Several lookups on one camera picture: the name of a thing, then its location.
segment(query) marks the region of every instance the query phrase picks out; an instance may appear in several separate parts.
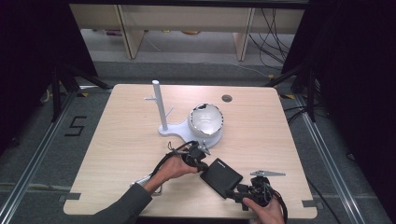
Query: white base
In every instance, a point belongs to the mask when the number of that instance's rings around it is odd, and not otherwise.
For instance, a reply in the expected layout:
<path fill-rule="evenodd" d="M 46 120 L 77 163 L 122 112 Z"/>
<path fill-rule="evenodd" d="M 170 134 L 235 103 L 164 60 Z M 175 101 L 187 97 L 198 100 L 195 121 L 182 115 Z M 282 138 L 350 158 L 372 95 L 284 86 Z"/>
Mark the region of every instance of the white base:
<path fill-rule="evenodd" d="M 213 137 L 199 137 L 195 136 L 191 131 L 187 120 L 185 119 L 182 123 L 179 124 L 167 124 L 168 130 L 164 131 L 163 126 L 161 125 L 158 129 L 158 132 L 163 136 L 173 135 L 181 137 L 186 143 L 190 141 L 198 141 L 200 145 L 205 143 L 207 148 L 212 148 L 215 144 L 217 144 L 222 137 L 222 130 L 213 136 Z"/>

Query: dark green sleeve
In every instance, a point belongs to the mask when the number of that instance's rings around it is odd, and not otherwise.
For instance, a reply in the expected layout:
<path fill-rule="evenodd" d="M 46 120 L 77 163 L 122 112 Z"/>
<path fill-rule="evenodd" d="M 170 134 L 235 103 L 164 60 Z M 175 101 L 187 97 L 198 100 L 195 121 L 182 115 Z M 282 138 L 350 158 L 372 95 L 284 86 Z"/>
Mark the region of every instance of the dark green sleeve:
<path fill-rule="evenodd" d="M 122 197 L 108 208 L 88 218 L 86 224 L 135 223 L 139 214 L 151 202 L 151 195 L 138 184 L 132 185 Z"/>

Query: wooden table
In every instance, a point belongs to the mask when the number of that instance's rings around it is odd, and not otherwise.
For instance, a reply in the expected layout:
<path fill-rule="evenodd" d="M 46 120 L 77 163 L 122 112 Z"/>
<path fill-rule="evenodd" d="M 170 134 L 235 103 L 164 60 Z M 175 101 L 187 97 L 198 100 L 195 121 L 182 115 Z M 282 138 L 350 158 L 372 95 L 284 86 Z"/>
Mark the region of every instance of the wooden table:
<path fill-rule="evenodd" d="M 284 172 L 269 177 L 288 207 L 290 218 L 314 218 L 316 207 L 304 207 L 313 198 L 276 90 L 256 87 L 161 85 L 168 123 L 180 123 L 199 104 L 216 105 L 224 116 L 223 136 L 204 159 L 220 158 L 251 185 L 250 172 L 259 169 Z M 117 85 L 107 102 L 84 161 L 78 171 L 64 211 L 91 215 L 114 203 L 131 182 L 149 174 L 173 147 L 183 143 L 158 133 L 161 119 L 151 85 Z M 230 103 L 223 95 L 232 96 Z M 141 214 L 143 217 L 254 218 L 241 204 L 224 200 L 198 175 L 184 175 L 163 185 L 163 193 Z"/>

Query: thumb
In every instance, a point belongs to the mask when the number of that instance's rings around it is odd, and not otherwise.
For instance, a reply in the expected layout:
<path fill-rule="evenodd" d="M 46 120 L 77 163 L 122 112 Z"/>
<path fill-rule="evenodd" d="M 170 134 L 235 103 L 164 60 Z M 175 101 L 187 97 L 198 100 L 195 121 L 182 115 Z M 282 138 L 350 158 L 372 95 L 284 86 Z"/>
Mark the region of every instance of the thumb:
<path fill-rule="evenodd" d="M 253 200 L 249 199 L 249 198 L 243 198 L 242 202 L 249 207 L 251 210 L 253 210 L 254 212 L 257 213 L 257 211 L 259 211 L 260 209 L 262 209 L 261 206 L 259 206 L 258 204 L 256 204 Z"/>

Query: white vertical post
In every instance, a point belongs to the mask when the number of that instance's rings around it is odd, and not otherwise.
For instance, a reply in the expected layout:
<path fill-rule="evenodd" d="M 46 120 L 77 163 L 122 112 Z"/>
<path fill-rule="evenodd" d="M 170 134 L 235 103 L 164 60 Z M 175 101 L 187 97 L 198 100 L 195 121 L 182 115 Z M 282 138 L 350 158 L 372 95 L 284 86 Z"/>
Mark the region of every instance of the white vertical post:
<path fill-rule="evenodd" d="M 163 124 L 163 130 L 168 130 L 168 124 L 166 122 L 165 110 L 163 109 L 163 96 L 161 95 L 160 82 L 157 80 L 152 81 L 154 87 L 155 99 L 157 102 L 158 110 L 160 111 L 161 123 Z"/>

